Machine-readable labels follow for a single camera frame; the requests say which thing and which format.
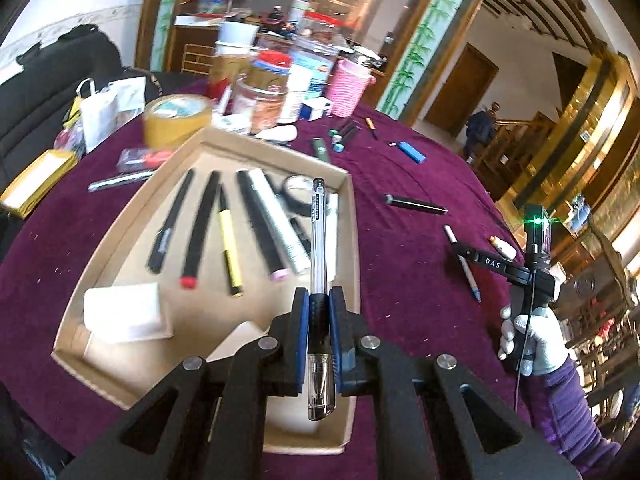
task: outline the black tape roll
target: black tape roll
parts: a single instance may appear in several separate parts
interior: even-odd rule
[[[284,197],[284,200],[286,200],[289,211],[300,216],[311,216],[312,184],[313,180],[304,175],[291,175],[285,179],[280,193]],[[300,200],[293,195],[293,190],[300,189],[303,191],[303,194],[308,191],[308,200]]]

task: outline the white wall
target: white wall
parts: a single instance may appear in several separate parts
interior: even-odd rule
[[[53,23],[73,23],[74,20],[69,20],[72,16],[78,16],[76,22],[79,23],[81,15],[91,14],[96,18],[98,26],[120,49],[123,64],[133,64],[142,1],[30,0],[2,42],[1,50],[18,43],[22,38],[32,36],[37,38],[38,31]]]
[[[496,101],[500,103],[498,117],[502,119],[529,120],[537,111],[541,111],[557,120],[556,107],[562,108],[562,103],[552,53],[555,51],[585,66],[590,59],[586,50],[574,48],[569,43],[555,41],[533,31],[509,28],[482,8],[432,98],[425,103],[420,118],[431,107],[467,43],[476,47],[499,68],[476,111]]]

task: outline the pink basket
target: pink basket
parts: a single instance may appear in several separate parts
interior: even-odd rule
[[[362,74],[348,70],[352,67],[360,68]],[[353,114],[367,85],[376,82],[376,78],[371,74],[364,76],[365,70],[367,69],[344,59],[338,62],[326,94],[326,97],[334,103],[332,114],[338,117],[349,117]]]

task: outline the cardboard tray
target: cardboard tray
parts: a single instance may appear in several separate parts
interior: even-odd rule
[[[196,174],[185,198],[162,272],[146,268],[154,236],[177,193],[184,172]],[[189,355],[208,356],[240,323],[267,330],[271,319],[291,309],[294,289],[309,287],[309,273],[272,283],[242,202],[235,172],[263,168],[279,182],[290,174],[324,178],[338,192],[337,275],[348,309],[360,311],[358,243],[349,174],[316,158],[249,137],[207,127],[189,139],[134,195],[89,260],[66,307],[52,357],[94,392],[130,408]],[[198,287],[180,288],[184,255],[209,172],[221,172],[232,212],[244,282],[244,295],[228,295],[222,260],[222,234],[212,214],[200,263]],[[300,217],[310,233],[310,219]],[[84,292],[95,286],[158,282],[174,326],[169,339],[107,344],[82,322]],[[301,399],[292,399],[300,407]],[[289,454],[337,454],[351,436],[354,399],[337,397],[334,413],[312,433],[293,433],[267,424],[264,450]]]

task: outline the purple tablecloth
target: purple tablecloth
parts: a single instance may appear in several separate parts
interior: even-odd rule
[[[191,90],[202,93],[204,87]],[[489,236],[511,240],[511,234],[461,158],[370,108],[356,110],[358,116],[366,114],[381,140],[363,128],[345,152],[331,152],[332,162],[353,176],[362,313],[375,335],[412,355],[455,355],[510,404],[514,375],[495,357],[506,280],[475,269],[482,293],[478,304],[442,225],[450,224],[459,240],[488,250]],[[300,121],[293,147],[311,153],[312,137],[328,143],[328,129],[340,121]],[[383,139],[406,140],[427,160],[418,165]],[[50,352],[82,270],[140,184],[95,194],[86,187],[114,175],[121,150],[140,145],[142,120],[137,118],[57,184],[0,266],[0,380],[44,430],[76,454],[121,411],[55,364]],[[440,204],[449,213],[393,208],[385,205],[385,193]],[[529,421],[524,405],[518,412]],[[370,479],[376,475],[374,457],[372,405],[359,400],[351,442],[342,455],[265,455],[263,477]]]

